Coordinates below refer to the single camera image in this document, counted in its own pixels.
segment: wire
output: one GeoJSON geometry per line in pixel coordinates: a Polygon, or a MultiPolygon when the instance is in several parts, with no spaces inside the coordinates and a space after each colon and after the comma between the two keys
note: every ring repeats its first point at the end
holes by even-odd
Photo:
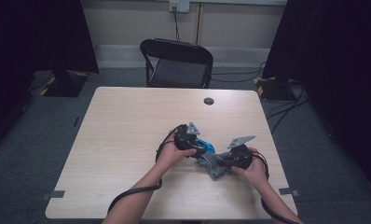
{"type": "Polygon", "coordinates": [[[247,79],[244,79],[244,80],[236,80],[236,81],[226,81],[226,80],[220,80],[220,79],[214,79],[212,78],[211,81],[218,81],[218,82],[246,82],[246,81],[250,81],[250,80],[253,80],[254,78],[258,77],[260,74],[261,74],[261,71],[263,71],[264,69],[261,69],[261,70],[258,70],[258,71],[255,71],[255,72],[251,72],[251,73],[224,73],[224,74],[212,74],[212,75],[230,75],[230,74],[236,74],[236,75],[240,75],[240,74],[254,74],[254,73],[258,73],[257,75],[253,76],[253,77],[250,77],[250,78],[247,78],[247,79]]]}
{"type": "Polygon", "coordinates": [[[49,74],[49,76],[46,78],[46,80],[44,80],[42,83],[40,83],[39,85],[35,86],[35,87],[32,87],[31,89],[27,90],[27,91],[34,91],[35,89],[43,86],[44,83],[46,83],[47,81],[49,81],[49,79],[52,77],[52,71],[51,73],[49,74]]]}
{"type": "Polygon", "coordinates": [[[197,7],[197,9],[198,9],[198,20],[197,20],[197,33],[196,33],[196,40],[195,40],[196,44],[199,43],[199,24],[201,23],[200,16],[202,15],[202,12],[200,11],[201,8],[202,8],[201,2],[199,2],[198,7],[197,7]]]}
{"type": "MultiPolygon", "coordinates": [[[[267,159],[265,159],[264,155],[261,154],[260,152],[253,152],[253,158],[257,158],[257,159],[261,160],[264,163],[265,175],[266,175],[267,179],[269,179],[268,162],[267,162],[267,159]]],[[[270,208],[267,206],[267,204],[264,202],[264,200],[262,198],[261,198],[261,204],[262,204],[262,207],[264,208],[264,210],[271,217],[274,217],[274,218],[278,219],[279,221],[281,221],[283,223],[287,223],[287,224],[298,224],[297,222],[295,222],[295,221],[293,221],[291,219],[288,219],[286,217],[282,217],[282,216],[276,214],[275,212],[273,212],[272,210],[270,210],[270,208]]]]}
{"type": "Polygon", "coordinates": [[[266,117],[269,117],[270,113],[272,113],[275,109],[278,109],[279,107],[282,107],[282,106],[286,106],[286,105],[290,105],[292,103],[283,103],[282,105],[278,105],[278,106],[275,106],[273,107],[272,109],[269,110],[269,112],[266,114],[266,117]]]}
{"type": "Polygon", "coordinates": [[[177,26],[177,7],[172,7],[174,15],[174,23],[176,23],[176,40],[180,42],[179,27],[177,26]]]}
{"type": "Polygon", "coordinates": [[[300,106],[300,105],[303,105],[306,101],[302,102],[302,104],[300,105],[297,105],[297,103],[299,102],[299,100],[301,99],[302,97],[302,93],[304,92],[304,89],[305,89],[305,86],[302,87],[302,91],[301,93],[299,93],[299,96],[295,99],[294,103],[287,109],[281,111],[280,113],[284,112],[284,114],[281,116],[281,118],[278,120],[278,122],[276,122],[275,126],[273,127],[272,131],[270,131],[271,134],[273,134],[276,130],[276,128],[279,126],[279,124],[281,123],[281,121],[284,119],[284,117],[288,114],[288,112],[290,112],[290,110],[292,110],[293,108],[297,107],[297,106],[300,106]]]}
{"type": "MultiPolygon", "coordinates": [[[[180,127],[181,125],[177,126],[175,129],[171,130],[168,135],[165,137],[165,139],[162,141],[162,143],[159,145],[159,148],[157,150],[157,154],[156,154],[156,162],[158,160],[158,157],[160,155],[160,152],[161,150],[163,149],[163,147],[168,144],[168,143],[171,143],[173,141],[167,141],[168,138],[180,127]]],[[[136,188],[136,189],[129,189],[129,190],[126,190],[124,192],[122,192],[121,194],[119,194],[118,196],[116,196],[116,198],[110,203],[110,206],[109,206],[109,209],[107,211],[107,213],[110,212],[110,210],[112,210],[112,208],[116,205],[116,203],[121,200],[122,198],[128,196],[128,195],[131,195],[131,194],[134,194],[134,193],[140,193],[140,192],[146,192],[146,191],[151,191],[151,190],[157,190],[157,189],[160,189],[162,187],[162,179],[159,180],[159,182],[155,185],[155,186],[150,186],[150,187],[140,187],[140,188],[136,188]]]]}

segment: wrist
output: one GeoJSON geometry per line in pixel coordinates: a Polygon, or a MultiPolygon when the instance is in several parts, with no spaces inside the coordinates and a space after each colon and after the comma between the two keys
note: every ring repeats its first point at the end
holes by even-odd
{"type": "Polygon", "coordinates": [[[269,181],[267,179],[263,179],[258,181],[258,183],[254,184],[253,187],[261,194],[262,192],[272,189],[269,181]]]}
{"type": "Polygon", "coordinates": [[[157,161],[157,163],[154,164],[153,169],[164,175],[169,169],[171,169],[171,166],[165,162],[157,161]]]}

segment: wooden table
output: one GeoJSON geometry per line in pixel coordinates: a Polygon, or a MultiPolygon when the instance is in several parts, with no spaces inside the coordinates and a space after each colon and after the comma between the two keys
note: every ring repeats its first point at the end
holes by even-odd
{"type": "MultiPolygon", "coordinates": [[[[104,218],[112,200],[155,162],[158,145],[179,124],[193,121],[199,138],[216,153],[235,137],[256,135],[246,145],[268,160],[273,188],[288,188],[259,98],[254,91],[100,87],[96,90],[55,190],[48,218],[104,218]],[[214,99],[213,105],[204,99],[214,99]]],[[[295,211],[292,195],[282,195],[295,211]]],[[[163,177],[143,219],[217,220],[270,218],[258,192],[237,175],[211,180],[187,158],[163,177]]]]}

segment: person's arm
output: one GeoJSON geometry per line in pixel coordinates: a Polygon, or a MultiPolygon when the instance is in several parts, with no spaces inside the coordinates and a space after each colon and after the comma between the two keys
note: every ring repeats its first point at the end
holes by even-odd
{"type": "MultiPolygon", "coordinates": [[[[196,149],[179,150],[174,145],[173,134],[163,147],[160,156],[153,167],[142,177],[131,189],[140,187],[151,187],[158,184],[165,173],[183,157],[192,156],[196,149]]],[[[112,210],[107,214],[103,224],[121,223],[135,224],[141,219],[145,208],[150,202],[154,191],[146,191],[131,194],[119,200],[112,210]]]]}
{"type": "MultiPolygon", "coordinates": [[[[249,149],[255,152],[257,151],[255,148],[249,147],[249,149]]],[[[258,191],[267,207],[275,214],[293,220],[299,224],[303,223],[270,185],[265,173],[264,163],[261,160],[253,158],[252,164],[246,170],[232,166],[232,171],[243,176],[244,179],[258,191]]],[[[274,223],[283,223],[276,218],[272,219],[274,223]]]]}

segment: black chair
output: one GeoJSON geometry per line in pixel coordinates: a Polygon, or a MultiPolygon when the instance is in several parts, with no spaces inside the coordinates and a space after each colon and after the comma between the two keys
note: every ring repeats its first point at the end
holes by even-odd
{"type": "Polygon", "coordinates": [[[143,41],[140,50],[145,58],[147,87],[209,88],[213,56],[207,49],[190,43],[152,38],[143,41]],[[150,58],[158,59],[155,67],[150,58]]]}

